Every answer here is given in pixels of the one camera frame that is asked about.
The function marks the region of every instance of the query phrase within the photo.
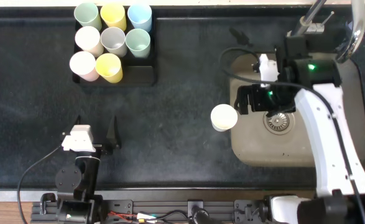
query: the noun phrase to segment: paper cup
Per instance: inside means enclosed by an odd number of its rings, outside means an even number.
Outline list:
[[[128,19],[136,29],[149,32],[152,29],[152,9],[148,5],[132,5],[127,11]]]
[[[101,34],[95,27],[82,27],[76,32],[75,41],[77,46],[82,50],[87,51],[99,57],[103,53],[101,44]]]
[[[211,123],[217,131],[226,131],[238,122],[238,113],[229,105],[222,104],[211,111]]]
[[[69,62],[72,72],[89,82],[95,81],[99,77],[95,65],[94,55],[89,52],[77,52]]]
[[[127,28],[126,10],[121,4],[114,2],[102,6],[101,17],[108,27],[118,27],[123,31]]]
[[[110,83],[118,83],[122,79],[120,58],[107,53],[96,59],[96,71]]]
[[[98,7],[94,3],[81,3],[75,8],[75,18],[82,26],[92,26],[97,30],[102,29]]]
[[[118,27],[110,27],[101,34],[101,43],[109,51],[119,57],[127,54],[126,35]]]
[[[147,58],[150,53],[150,35],[143,29],[133,29],[126,36],[126,45],[137,58]]]

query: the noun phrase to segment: drain strainer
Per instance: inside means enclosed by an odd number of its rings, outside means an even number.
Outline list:
[[[285,134],[292,129],[290,125],[291,114],[278,113],[270,118],[264,114],[264,125],[265,127],[274,134]]]

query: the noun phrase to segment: faucet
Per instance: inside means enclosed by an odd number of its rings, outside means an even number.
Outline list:
[[[296,28],[291,32],[291,36],[304,34],[312,23],[312,19],[320,8],[326,3],[326,0],[316,0],[307,14],[300,18]],[[343,43],[338,50],[336,61],[344,63],[358,49],[362,41],[365,30],[365,5],[364,0],[351,0],[351,8],[353,15],[352,34],[349,41]]]

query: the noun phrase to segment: green light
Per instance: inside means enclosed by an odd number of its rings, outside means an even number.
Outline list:
[[[308,68],[309,68],[309,70],[314,70],[316,68],[316,66],[314,66],[312,64],[308,64]]]

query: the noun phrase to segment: sink basin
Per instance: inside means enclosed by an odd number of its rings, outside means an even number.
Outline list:
[[[275,60],[274,54],[267,54]],[[312,54],[313,58],[335,58],[335,54]],[[242,55],[232,64],[232,70],[246,78],[260,80],[253,72],[251,64],[255,58]],[[348,60],[338,64],[344,92],[344,110],[356,152],[360,160],[365,159],[365,112],[359,70]],[[250,85],[240,80],[230,79],[230,105],[236,99],[239,86]],[[235,155],[250,166],[314,166],[312,150],[301,114],[278,114],[267,119],[265,112],[240,115],[231,130],[232,149]]]

